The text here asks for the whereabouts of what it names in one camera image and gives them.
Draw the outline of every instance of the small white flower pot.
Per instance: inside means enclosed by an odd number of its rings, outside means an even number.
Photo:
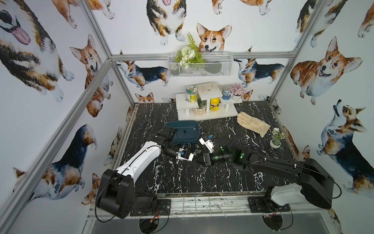
[[[240,96],[231,95],[231,100],[239,101],[241,97],[242,97],[241,95]]]
[[[270,141],[270,147],[273,148],[273,149],[278,149],[278,148],[281,146],[281,144],[280,144],[280,145],[274,145],[274,144],[273,144],[273,140],[274,140],[274,139],[272,139],[272,140]]]

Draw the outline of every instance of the wire basket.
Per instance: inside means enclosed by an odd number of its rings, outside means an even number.
[[[191,63],[187,69],[175,62],[176,57],[176,52],[168,53],[171,77],[215,77],[231,74],[233,64],[231,52],[202,52],[201,57],[206,63]]]

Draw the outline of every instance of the dark blue container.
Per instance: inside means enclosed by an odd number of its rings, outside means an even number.
[[[165,126],[175,128],[172,144],[196,143],[200,138],[199,124],[193,120],[172,121]]]

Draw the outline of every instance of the beige leather glove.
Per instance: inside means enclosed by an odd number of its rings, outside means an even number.
[[[249,114],[245,112],[240,112],[237,115],[237,123],[240,124],[242,127],[249,129],[251,131],[254,131],[255,133],[259,133],[262,138],[264,138],[264,135],[269,130],[270,125],[267,123],[250,116]]]

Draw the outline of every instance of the black mounting plate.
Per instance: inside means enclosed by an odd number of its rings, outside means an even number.
[[[263,204],[263,197],[248,197],[248,203],[252,213],[268,213],[263,212],[267,210],[267,208]],[[277,209],[278,212],[289,212],[289,205],[286,204],[284,206],[279,206]]]
[[[171,200],[170,199],[157,199],[157,206],[165,209],[168,214],[170,215],[170,205]],[[168,214],[165,213],[165,210],[161,209],[159,216],[168,216]],[[132,210],[130,212],[130,216],[149,216],[148,214],[144,213],[142,210]]]

